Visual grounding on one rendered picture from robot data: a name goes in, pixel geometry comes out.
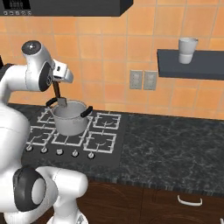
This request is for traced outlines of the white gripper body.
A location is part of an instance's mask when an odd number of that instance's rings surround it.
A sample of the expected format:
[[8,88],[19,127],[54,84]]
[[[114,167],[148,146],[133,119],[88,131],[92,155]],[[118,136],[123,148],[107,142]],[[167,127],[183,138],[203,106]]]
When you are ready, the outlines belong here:
[[74,81],[74,75],[71,70],[68,68],[67,64],[61,63],[59,70],[61,79],[64,82],[72,83]]

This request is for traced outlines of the black range hood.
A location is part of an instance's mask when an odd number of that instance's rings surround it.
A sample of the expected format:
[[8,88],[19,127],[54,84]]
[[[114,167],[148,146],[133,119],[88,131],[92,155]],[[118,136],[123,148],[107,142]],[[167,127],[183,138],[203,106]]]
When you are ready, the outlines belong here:
[[0,17],[120,17],[134,0],[0,0]]

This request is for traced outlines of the black gas hob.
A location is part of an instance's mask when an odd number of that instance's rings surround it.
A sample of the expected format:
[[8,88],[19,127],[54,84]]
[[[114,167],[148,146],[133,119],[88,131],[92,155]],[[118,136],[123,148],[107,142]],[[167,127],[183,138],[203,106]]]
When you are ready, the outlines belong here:
[[[117,168],[128,116],[119,112],[94,110],[87,119],[87,128],[82,133],[77,136],[62,136],[55,128],[50,109],[42,108],[38,116],[31,119],[31,134],[24,148],[23,158]],[[32,151],[25,150],[28,145],[33,147]],[[48,149],[45,154],[40,152],[43,147]],[[57,149],[62,149],[63,155],[57,155]],[[79,152],[78,157],[72,156],[74,150]],[[90,152],[94,153],[94,159],[88,158]]]

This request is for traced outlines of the pale grey cup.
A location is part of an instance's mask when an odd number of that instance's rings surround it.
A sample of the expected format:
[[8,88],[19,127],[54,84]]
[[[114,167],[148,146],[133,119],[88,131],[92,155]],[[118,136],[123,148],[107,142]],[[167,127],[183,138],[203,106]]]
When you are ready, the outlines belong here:
[[190,64],[198,44],[196,38],[180,38],[178,40],[178,61],[181,64]]

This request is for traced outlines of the dark wood cupboard door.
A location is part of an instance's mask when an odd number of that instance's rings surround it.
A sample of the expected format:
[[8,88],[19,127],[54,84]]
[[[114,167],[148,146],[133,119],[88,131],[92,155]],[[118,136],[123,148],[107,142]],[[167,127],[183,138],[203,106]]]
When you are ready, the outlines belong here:
[[139,224],[142,196],[140,187],[90,182],[77,203],[89,224]]

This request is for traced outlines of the dark wood drawer front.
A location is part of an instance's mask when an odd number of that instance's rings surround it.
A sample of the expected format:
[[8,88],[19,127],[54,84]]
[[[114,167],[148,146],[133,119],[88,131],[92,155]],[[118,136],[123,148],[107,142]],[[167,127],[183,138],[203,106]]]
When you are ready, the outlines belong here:
[[140,224],[224,224],[224,199],[144,189]]

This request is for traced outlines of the grey wall socket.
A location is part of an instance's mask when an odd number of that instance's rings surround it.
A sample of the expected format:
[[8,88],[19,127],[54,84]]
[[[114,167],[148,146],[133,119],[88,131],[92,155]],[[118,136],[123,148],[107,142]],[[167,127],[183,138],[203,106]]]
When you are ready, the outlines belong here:
[[143,79],[143,89],[144,90],[155,90],[157,85],[157,71],[145,71]]
[[142,81],[143,81],[143,72],[141,70],[129,71],[129,88],[130,89],[141,89]]

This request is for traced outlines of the dark wall shelf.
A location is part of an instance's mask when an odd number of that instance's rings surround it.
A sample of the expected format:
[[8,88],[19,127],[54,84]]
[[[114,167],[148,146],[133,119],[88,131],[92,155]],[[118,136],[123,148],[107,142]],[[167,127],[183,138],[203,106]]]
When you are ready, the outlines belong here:
[[178,50],[158,49],[157,66],[160,77],[224,81],[224,51],[195,51],[185,65]]

